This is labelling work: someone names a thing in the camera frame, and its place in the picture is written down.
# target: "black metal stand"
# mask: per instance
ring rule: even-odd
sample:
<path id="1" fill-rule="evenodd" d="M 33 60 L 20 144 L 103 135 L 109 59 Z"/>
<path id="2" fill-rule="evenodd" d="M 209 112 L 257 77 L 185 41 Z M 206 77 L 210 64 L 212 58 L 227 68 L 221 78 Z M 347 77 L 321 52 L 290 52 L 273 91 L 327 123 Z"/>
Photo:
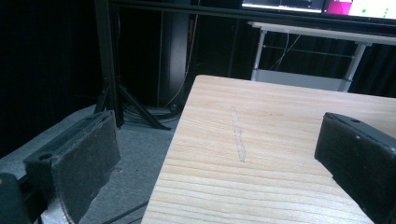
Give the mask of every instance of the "black metal stand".
<path id="1" fill-rule="evenodd" d="M 130 92 L 128 92 L 128 89 L 125 86 L 119 84 L 119 90 L 121 96 L 123 96 L 123 98 L 137 110 L 137 112 L 143 117 L 143 119 L 145 119 L 149 123 L 149 125 L 151 125 L 151 127 L 156 129 L 171 130 L 170 128 L 163 126 L 158 120 L 156 120 L 147 111 L 147 109 L 143 107 Z M 94 113 L 98 113 L 106 109 L 106 105 L 108 105 L 108 98 L 108 87 L 106 87 L 102 91 Z"/>
<path id="2" fill-rule="evenodd" d="M 96 23 L 98 29 L 100 56 L 102 61 L 103 90 L 95 108 L 95 113 L 105 109 L 114 110 L 117 127 L 123 122 L 121 96 L 130 103 L 139 114 L 156 129 L 170 130 L 156 120 L 143 107 L 127 88 L 120 83 L 119 71 L 119 8 L 111 7 L 109 1 L 96 0 Z"/>

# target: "desk leg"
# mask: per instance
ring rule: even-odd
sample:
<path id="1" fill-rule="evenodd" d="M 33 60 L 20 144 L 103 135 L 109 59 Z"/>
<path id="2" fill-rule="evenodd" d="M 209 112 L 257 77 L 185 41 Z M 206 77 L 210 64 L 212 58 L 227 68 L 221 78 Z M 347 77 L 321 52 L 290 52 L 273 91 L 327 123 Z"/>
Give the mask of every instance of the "desk leg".
<path id="1" fill-rule="evenodd" d="M 260 57 L 262 56 L 262 46 L 264 44 L 264 38 L 265 38 L 266 34 L 267 34 L 267 31 L 260 29 L 260 41 L 259 41 L 259 46 L 257 48 L 256 61 L 254 62 L 253 73 L 251 74 L 252 81 L 257 80 L 257 72 L 259 70 Z"/>
<path id="2" fill-rule="evenodd" d="M 355 54 L 352 56 L 352 62 L 346 71 L 346 76 L 341 81 L 339 91 L 347 92 L 349 90 L 350 84 L 352 84 L 352 78 L 355 76 L 355 72 L 358 69 L 359 63 L 361 62 L 361 57 L 363 56 L 364 51 L 367 46 L 371 46 L 371 43 L 356 43 L 358 46 L 356 47 Z"/>

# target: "black curtain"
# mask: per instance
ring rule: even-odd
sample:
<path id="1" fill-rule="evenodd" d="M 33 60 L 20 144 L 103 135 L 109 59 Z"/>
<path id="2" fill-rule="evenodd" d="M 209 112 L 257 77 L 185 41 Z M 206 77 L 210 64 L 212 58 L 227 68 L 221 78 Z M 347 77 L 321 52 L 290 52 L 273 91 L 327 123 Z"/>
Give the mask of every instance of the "black curtain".
<path id="1" fill-rule="evenodd" d="M 0 1 L 0 158 L 101 89 L 93 1 Z"/>

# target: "pencil mark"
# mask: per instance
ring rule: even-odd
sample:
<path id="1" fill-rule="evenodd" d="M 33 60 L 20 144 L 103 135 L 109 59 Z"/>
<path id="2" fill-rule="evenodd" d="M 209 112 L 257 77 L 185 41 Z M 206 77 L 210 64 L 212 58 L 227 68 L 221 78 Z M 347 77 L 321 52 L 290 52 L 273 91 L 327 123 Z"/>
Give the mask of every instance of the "pencil mark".
<path id="1" fill-rule="evenodd" d="M 235 106 L 232 107 L 231 116 L 233 117 L 233 131 L 235 132 L 236 148 L 238 149 L 239 160 L 245 162 L 247 151 L 242 142 L 242 129 L 240 128 L 238 122 L 238 113 L 236 112 Z"/>

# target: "cable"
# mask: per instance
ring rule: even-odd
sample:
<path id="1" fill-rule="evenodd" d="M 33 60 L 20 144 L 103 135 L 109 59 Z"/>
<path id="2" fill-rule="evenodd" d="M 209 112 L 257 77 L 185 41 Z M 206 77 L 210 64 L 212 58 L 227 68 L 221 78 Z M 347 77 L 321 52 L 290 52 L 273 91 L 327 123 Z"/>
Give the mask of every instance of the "cable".
<path id="1" fill-rule="evenodd" d="M 198 0 L 198 6 L 201 5 L 201 0 Z M 168 107 L 170 103 L 172 103 L 173 100 L 175 100 L 176 97 L 178 97 L 178 95 L 180 94 L 181 90 L 183 89 L 184 83 L 186 82 L 186 77 L 187 74 L 190 71 L 190 64 L 191 64 L 191 58 L 192 58 L 192 50 L 194 48 L 194 42 L 195 42 L 195 31 L 197 28 L 197 23 L 198 23 L 198 14 L 195 15 L 195 22 L 194 22 L 194 29 L 193 29 L 193 33 L 192 33 L 192 41 L 191 41 L 191 49 L 190 49 L 190 54 L 189 54 L 189 61 L 187 63 L 187 68 L 186 68 L 186 73 L 184 74 L 184 78 L 183 78 L 183 82 L 180 85 L 180 88 L 178 89 L 177 93 L 175 94 L 174 97 L 172 97 L 172 99 L 164 106 L 164 107 Z"/>
<path id="2" fill-rule="evenodd" d="M 131 214 L 132 212 L 134 212 L 134 211 L 136 211 L 137 209 L 142 208 L 142 207 L 144 207 L 144 206 L 146 206 L 146 205 L 148 205 L 148 204 L 149 204 L 149 201 L 147 201 L 147 202 L 145 202 L 145 203 L 142 203 L 142 204 L 139 204 L 138 206 L 136 206 L 136 207 L 134 207 L 134 208 L 132 208 L 132 209 L 130 209 L 130 210 L 128 210 L 128 211 L 122 213 L 121 215 L 111 218 L 109 221 L 106 221 L 106 222 L 104 222 L 103 224 L 110 224 L 110 223 L 113 223 L 113 222 L 115 222 L 115 221 L 117 221 L 117 220 L 119 220 L 119 219 L 121 219 L 121 218 L 123 218 L 123 217 L 128 216 L 128 215 Z"/>
<path id="3" fill-rule="evenodd" d="M 174 118 L 174 119 L 170 119 L 170 120 L 167 120 L 167 121 L 163 121 L 162 124 L 164 124 L 164 123 L 170 123 L 170 122 L 172 122 L 172 121 L 178 120 L 178 119 L 180 119 L 180 117 L 181 117 L 181 116 L 177 116 L 177 117 Z"/>
<path id="4" fill-rule="evenodd" d="M 277 66 L 276 66 L 276 71 L 277 71 L 277 69 L 279 68 L 279 66 L 280 66 L 280 64 L 282 63 L 282 61 L 283 61 L 283 58 L 285 57 L 285 54 L 286 54 L 286 50 L 288 49 L 288 45 L 289 45 L 289 33 L 288 33 L 288 40 L 286 41 L 286 47 L 285 47 L 285 49 L 283 49 L 283 54 L 282 54 L 282 57 L 280 57 L 280 62 L 277 64 Z"/>
<path id="5" fill-rule="evenodd" d="M 294 40 L 294 42 L 290 45 L 290 47 L 288 48 L 288 44 L 289 44 L 289 33 L 288 33 L 288 40 L 286 42 L 286 47 L 283 50 L 283 54 L 282 56 L 268 69 L 271 70 L 275 65 L 276 65 L 276 71 L 279 68 L 280 64 L 283 61 L 283 58 L 286 56 L 286 54 L 289 53 L 289 51 L 294 47 L 294 45 L 297 43 L 298 39 L 300 38 L 301 35 L 298 35 L 297 38 Z"/>
<path id="6" fill-rule="evenodd" d="M 128 224 L 132 224 L 132 223 L 134 223 L 134 222 L 136 222 L 136 221 L 138 221 L 138 220 L 140 220 L 140 219 L 143 219 L 143 217 L 139 217 L 139 218 L 137 218 L 137 219 L 135 219 L 135 220 L 133 220 L 133 221 L 131 221 L 131 222 L 128 222 Z"/>

